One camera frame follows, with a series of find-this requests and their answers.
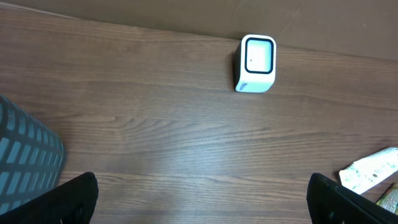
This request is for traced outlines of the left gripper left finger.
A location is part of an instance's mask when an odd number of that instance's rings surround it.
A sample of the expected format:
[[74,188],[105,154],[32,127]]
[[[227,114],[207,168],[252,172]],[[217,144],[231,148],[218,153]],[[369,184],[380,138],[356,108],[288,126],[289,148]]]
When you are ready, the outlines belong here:
[[1,215],[1,224],[88,224],[99,188],[96,176],[85,172],[26,204]]

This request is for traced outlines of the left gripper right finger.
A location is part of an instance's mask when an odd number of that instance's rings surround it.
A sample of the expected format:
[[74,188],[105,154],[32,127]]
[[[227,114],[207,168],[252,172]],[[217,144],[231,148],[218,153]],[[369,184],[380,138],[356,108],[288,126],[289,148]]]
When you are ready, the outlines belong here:
[[308,183],[307,204],[313,224],[397,224],[397,215],[319,173]]

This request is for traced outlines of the white tube gold cap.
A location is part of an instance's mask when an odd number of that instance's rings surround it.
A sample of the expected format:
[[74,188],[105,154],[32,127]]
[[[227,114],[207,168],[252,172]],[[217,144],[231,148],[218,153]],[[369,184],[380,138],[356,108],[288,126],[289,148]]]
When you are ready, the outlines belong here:
[[397,172],[397,148],[388,147],[339,171],[342,186],[363,194]]

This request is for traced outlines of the green yellow snack pouch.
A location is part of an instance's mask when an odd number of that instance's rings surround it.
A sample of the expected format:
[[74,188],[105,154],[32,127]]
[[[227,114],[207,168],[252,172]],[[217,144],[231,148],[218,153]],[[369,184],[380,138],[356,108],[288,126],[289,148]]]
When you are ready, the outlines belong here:
[[397,215],[398,189],[397,183],[392,184],[387,191],[381,196],[376,204],[389,212]]

